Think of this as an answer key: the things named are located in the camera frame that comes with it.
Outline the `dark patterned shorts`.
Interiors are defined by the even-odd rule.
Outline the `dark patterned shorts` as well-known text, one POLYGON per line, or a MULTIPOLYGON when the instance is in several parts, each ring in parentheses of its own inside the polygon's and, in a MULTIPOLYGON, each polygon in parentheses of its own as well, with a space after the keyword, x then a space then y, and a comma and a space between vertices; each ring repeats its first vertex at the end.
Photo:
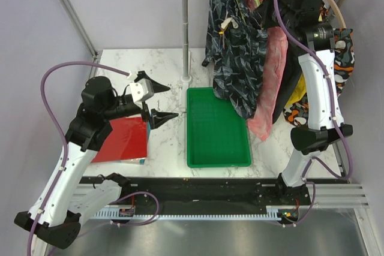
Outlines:
POLYGON ((214 66, 215 96, 244 119, 254 116, 263 85, 268 33, 260 24, 246 0, 209 0, 202 66, 214 66))

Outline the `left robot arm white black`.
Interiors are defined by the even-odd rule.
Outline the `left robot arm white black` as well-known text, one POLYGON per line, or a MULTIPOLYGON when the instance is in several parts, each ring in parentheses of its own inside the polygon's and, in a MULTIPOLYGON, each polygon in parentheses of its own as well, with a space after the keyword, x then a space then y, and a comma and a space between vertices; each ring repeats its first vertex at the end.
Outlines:
POLYGON ((82 102, 64 135, 58 163, 39 199, 14 222, 32 237, 59 249, 68 248, 82 225, 104 206, 115 203, 128 179, 118 173, 106 176, 101 185, 80 200, 73 194, 91 161, 112 132, 111 121, 139 115, 151 129, 177 117, 177 113, 148 109, 146 100, 170 90, 144 71, 128 76, 129 94, 118 95, 105 76, 89 79, 81 93, 82 102))

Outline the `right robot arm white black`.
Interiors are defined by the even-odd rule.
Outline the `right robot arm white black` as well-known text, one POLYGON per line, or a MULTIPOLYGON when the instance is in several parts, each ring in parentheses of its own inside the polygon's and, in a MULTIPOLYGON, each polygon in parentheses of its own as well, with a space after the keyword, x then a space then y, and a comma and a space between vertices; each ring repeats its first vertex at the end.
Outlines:
POLYGON ((277 178, 281 196, 295 195, 305 187, 305 174, 312 159, 330 144, 353 134, 345 124, 337 100, 334 81, 334 29, 320 21, 322 0, 264 0, 264 28, 279 26, 293 48, 305 79, 309 104, 308 121, 304 127, 293 128, 290 139, 293 152, 288 165, 277 178))

